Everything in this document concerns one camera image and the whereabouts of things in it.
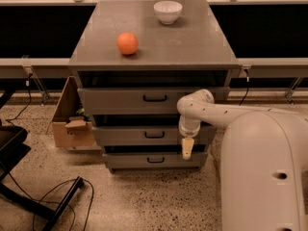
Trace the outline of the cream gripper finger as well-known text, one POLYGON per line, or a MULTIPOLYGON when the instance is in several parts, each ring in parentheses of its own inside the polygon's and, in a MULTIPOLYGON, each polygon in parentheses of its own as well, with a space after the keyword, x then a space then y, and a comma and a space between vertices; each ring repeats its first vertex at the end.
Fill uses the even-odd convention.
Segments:
POLYGON ((183 138, 181 144, 182 144, 182 157, 184 160, 189 160, 193 151, 194 139, 183 138))

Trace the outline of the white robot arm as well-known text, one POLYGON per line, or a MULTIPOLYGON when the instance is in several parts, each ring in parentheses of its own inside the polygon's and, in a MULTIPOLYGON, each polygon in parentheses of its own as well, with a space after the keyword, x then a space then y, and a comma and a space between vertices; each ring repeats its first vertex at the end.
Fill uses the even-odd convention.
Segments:
POLYGON ((307 231, 301 174, 308 166, 308 115, 217 104, 208 90, 178 100, 182 155, 200 123, 225 130, 220 155, 222 231, 307 231))

